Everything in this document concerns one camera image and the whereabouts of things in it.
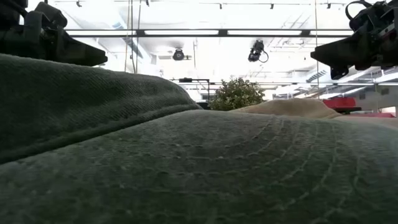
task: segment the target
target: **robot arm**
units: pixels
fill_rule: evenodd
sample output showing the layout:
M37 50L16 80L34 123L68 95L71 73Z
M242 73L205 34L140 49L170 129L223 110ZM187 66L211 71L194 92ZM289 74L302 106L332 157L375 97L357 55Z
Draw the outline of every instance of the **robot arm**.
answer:
M370 66L393 67L398 65L398 39L396 23L398 20L398 0L374 5L365 1L363 9L354 18L348 14L349 26L354 31L351 37L315 48L311 57L331 67L331 79L337 80L347 75L348 69L355 66L365 70Z
M26 12L27 0L0 0L0 53L54 62L94 66L108 58L103 50L71 38L61 11L40 2ZM19 15L24 25L19 25Z

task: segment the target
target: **potted plant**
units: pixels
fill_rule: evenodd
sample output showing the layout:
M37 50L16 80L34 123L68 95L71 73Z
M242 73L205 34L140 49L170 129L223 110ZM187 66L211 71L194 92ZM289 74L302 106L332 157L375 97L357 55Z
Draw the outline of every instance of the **potted plant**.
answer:
M242 78L232 78L229 82L222 80L222 86L216 90L210 101L212 110L229 111L263 102L264 90L258 83L251 83Z

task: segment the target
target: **green fabric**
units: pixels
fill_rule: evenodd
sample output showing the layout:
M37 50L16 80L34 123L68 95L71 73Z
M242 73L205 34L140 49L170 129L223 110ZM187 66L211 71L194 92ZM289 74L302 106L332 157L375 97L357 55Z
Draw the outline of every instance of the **green fabric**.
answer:
M1 223L398 220L396 129L196 110L161 78L5 55L0 106Z
M0 54L0 163L201 109L159 77Z
M396 223L397 131L187 111L2 165L2 223Z

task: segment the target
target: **camera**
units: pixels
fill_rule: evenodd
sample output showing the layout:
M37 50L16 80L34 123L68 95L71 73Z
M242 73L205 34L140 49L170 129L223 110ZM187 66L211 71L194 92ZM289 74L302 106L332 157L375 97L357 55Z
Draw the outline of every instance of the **camera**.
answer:
M262 40L256 40L256 43L254 43L253 47L250 50L250 54L249 54L249 62L257 62L260 61L260 56L262 53L265 53L268 57L267 52L264 51L264 43L262 42Z
M184 53L182 52L182 49L176 49L174 54L173 54L173 59L174 60L184 60L185 56Z

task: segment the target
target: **ceiling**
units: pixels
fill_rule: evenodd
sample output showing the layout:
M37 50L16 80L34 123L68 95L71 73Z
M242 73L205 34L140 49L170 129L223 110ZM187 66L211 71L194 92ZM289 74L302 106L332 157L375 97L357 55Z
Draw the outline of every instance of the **ceiling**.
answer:
M39 0L30 0L28 10ZM345 6L351 0L49 0L68 19L66 29L349 29ZM361 6L350 6L355 15ZM328 68L310 57L317 45L336 38L253 38L253 37L141 37L135 38L141 57L120 37L79 39L104 49L109 57L106 68L158 75L166 79L206 78L220 82L231 75L256 82L307 82L325 70L321 82L331 82ZM263 40L269 59L248 62L250 48ZM183 49L191 60L170 58ZM311 91L302 86L291 89ZM282 86L279 93L284 94Z

